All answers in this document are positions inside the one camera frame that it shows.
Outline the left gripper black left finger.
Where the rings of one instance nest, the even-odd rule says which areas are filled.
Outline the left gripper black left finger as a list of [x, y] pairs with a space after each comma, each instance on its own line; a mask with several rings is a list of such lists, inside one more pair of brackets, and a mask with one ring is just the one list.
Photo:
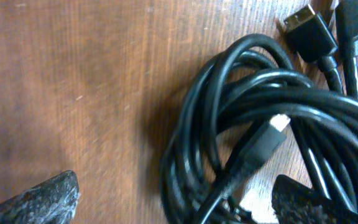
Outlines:
[[70, 223], [80, 188], [76, 173], [66, 170], [0, 203], [0, 223]]

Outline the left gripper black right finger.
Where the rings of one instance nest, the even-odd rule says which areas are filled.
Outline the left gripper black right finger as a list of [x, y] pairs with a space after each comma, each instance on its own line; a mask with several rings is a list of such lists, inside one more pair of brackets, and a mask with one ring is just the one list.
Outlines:
[[358, 214], [286, 175], [278, 175], [275, 180], [272, 208], [279, 223], [358, 223]]

